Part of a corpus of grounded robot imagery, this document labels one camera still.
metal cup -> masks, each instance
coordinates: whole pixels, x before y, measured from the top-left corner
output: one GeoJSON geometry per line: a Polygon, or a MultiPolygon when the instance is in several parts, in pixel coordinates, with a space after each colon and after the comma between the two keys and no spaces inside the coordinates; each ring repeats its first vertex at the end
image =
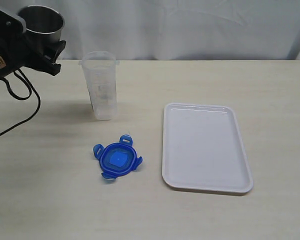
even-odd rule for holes
{"type": "Polygon", "coordinates": [[[22,8],[18,15],[26,22],[26,36],[35,48],[43,54],[46,45],[60,41],[65,26],[63,16],[56,10],[41,5],[22,8]]]}

black cable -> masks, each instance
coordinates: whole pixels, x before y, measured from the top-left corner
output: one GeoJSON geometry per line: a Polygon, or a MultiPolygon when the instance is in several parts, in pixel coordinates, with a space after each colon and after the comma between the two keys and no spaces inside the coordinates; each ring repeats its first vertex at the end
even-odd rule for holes
{"type": "Polygon", "coordinates": [[[16,95],[16,94],[12,91],[12,89],[11,89],[11,87],[10,87],[10,84],[9,84],[9,82],[8,82],[8,80],[7,80],[6,78],[0,77],[0,80],[3,81],[3,82],[5,83],[6,88],[7,88],[8,92],[9,92],[9,94],[10,94],[13,98],[15,98],[15,99],[17,99],[17,100],[20,100],[20,101],[27,100],[28,98],[31,97],[32,91],[33,91],[34,94],[36,95],[37,99],[38,99],[38,105],[37,105],[37,107],[36,107],[36,110],[34,111],[34,113],[33,113],[30,117],[28,117],[27,119],[25,119],[25,120],[23,120],[23,121],[20,121],[20,122],[18,122],[17,124],[15,124],[15,125],[9,127],[7,130],[4,130],[3,132],[0,133],[0,137],[1,137],[2,135],[4,135],[4,134],[10,132],[11,130],[15,129],[16,127],[18,127],[18,126],[20,126],[20,125],[22,125],[22,124],[24,124],[24,123],[30,121],[30,120],[31,120],[31,119],[39,112],[39,109],[40,109],[40,106],[41,106],[41,99],[40,99],[40,96],[39,96],[38,92],[36,91],[36,89],[34,88],[34,86],[32,85],[32,83],[29,81],[29,79],[26,77],[26,75],[21,71],[21,69],[18,69],[17,71],[21,74],[21,76],[20,76],[18,73],[16,73],[16,71],[14,71],[13,73],[14,73],[14,75],[15,75],[18,79],[20,79],[20,80],[24,83],[24,85],[28,88],[28,90],[29,90],[29,96],[27,96],[27,97],[20,97],[20,96],[16,95]]]}

white backdrop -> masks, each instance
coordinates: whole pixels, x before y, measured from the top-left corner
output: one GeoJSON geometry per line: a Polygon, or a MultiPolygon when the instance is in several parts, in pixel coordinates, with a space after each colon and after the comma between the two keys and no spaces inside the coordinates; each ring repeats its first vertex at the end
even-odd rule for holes
{"type": "Polygon", "coordinates": [[[64,59],[91,51],[120,60],[295,59],[300,52],[300,0],[0,0],[14,12],[31,4],[64,16],[64,59]]]}

blue lid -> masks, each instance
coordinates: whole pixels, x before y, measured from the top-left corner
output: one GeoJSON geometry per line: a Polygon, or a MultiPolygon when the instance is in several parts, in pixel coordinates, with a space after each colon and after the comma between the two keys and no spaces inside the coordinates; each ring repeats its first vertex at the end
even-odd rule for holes
{"type": "Polygon", "coordinates": [[[142,157],[137,157],[137,152],[132,145],[131,136],[123,135],[119,142],[112,143],[106,148],[101,144],[93,147],[94,156],[100,162],[102,176],[105,179],[116,179],[127,175],[142,163],[142,157]]]}

plastic tray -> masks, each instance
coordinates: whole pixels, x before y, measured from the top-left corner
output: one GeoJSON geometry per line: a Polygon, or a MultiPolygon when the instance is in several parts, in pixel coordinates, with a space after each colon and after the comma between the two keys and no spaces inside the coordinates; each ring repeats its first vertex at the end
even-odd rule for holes
{"type": "Polygon", "coordinates": [[[232,109],[168,104],[164,109],[162,176],[178,189],[249,192],[252,174],[232,109]]]}

